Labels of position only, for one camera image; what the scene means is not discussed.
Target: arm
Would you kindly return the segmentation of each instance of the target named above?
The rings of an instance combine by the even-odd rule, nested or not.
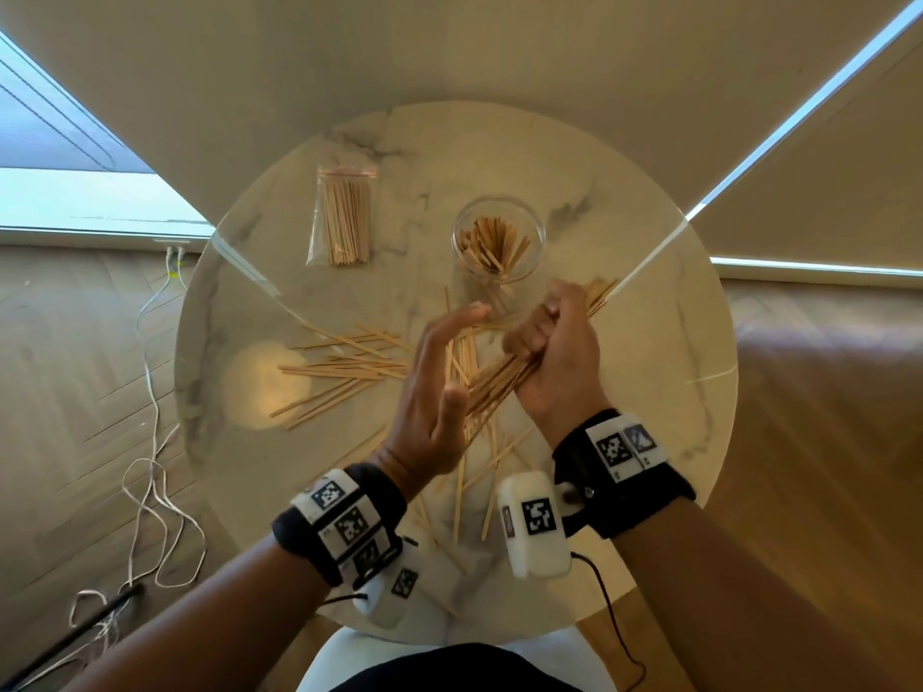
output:
[[[551,447],[612,407],[581,287],[553,282],[504,347],[523,358],[544,355],[517,396]],[[693,502],[676,499],[613,543],[697,689],[898,689]]]
[[[446,344],[488,310],[475,304],[431,324],[414,354],[393,429],[371,459],[408,502],[462,456],[468,396],[445,386]],[[90,665],[66,692],[249,692],[329,592],[308,560],[267,536]]]

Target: round table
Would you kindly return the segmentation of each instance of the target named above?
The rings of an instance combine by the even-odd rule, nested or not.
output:
[[[306,266],[317,168],[333,165],[378,169],[369,266]],[[395,409],[400,382],[389,380],[292,430],[282,423],[297,410],[271,418],[311,385],[311,377],[278,369],[304,363],[305,353],[291,347],[319,339],[300,321],[340,335],[375,325],[415,342],[425,321],[446,310],[453,222],[483,195],[517,197],[535,209],[547,229],[548,273],[579,282],[630,276],[593,320],[606,391],[644,419],[699,501],[707,500],[734,419],[736,346],[721,284],[695,232],[652,180],[583,131],[500,105],[433,102],[369,114],[306,141],[237,200],[200,259],[176,343],[176,396],[197,480],[241,548]],[[499,335],[483,337],[482,365],[500,354]],[[511,396],[498,412],[499,431],[509,438],[527,426]],[[467,478],[489,460],[486,445],[472,445]],[[519,449],[528,463],[550,469],[551,450],[537,432]],[[501,469],[523,470],[513,458]],[[565,578],[514,579],[496,512],[481,541],[491,483],[463,494],[457,544],[455,476],[424,494],[432,531],[448,546],[431,544],[419,512],[408,511],[400,531],[422,536],[437,565],[398,628],[373,627],[348,602],[323,614],[392,640],[499,643],[604,607],[592,571],[579,562]],[[613,598],[633,587],[612,545],[589,529],[571,546],[594,560]],[[465,568],[458,583],[446,575],[446,550]]]

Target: beige wall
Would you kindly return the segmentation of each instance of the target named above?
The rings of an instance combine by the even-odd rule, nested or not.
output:
[[[690,208],[909,0],[0,0],[0,25],[217,221],[325,126],[486,99]]]
[[[701,212],[712,255],[923,269],[921,41],[917,22]]]

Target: wooden floor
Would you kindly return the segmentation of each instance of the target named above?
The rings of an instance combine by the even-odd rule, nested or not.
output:
[[[63,634],[73,593],[112,593],[125,579],[134,511],[119,481],[150,453],[142,344],[163,425],[175,421],[178,282],[134,332],[164,276],[159,255],[0,248],[0,678]],[[923,292],[734,281],[725,290],[740,399],[708,510],[898,677],[923,686]],[[209,535],[212,572],[235,549],[179,442],[162,459],[175,500]],[[142,561],[156,557],[159,537],[144,530]],[[184,543],[177,579],[197,546]],[[135,621],[180,594],[151,590]],[[640,689],[690,689],[638,593],[617,614],[648,665]],[[582,624],[624,689],[636,673],[610,627],[603,614]],[[291,688],[328,633],[318,621],[273,692]]]

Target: person's left arm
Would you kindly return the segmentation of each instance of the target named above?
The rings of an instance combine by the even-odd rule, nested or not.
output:
[[[462,456],[468,395],[446,385],[446,344],[488,310],[476,303],[431,323],[417,346],[391,433],[370,460],[408,502]],[[249,692],[329,592],[310,561],[267,536],[88,666],[65,692]]]

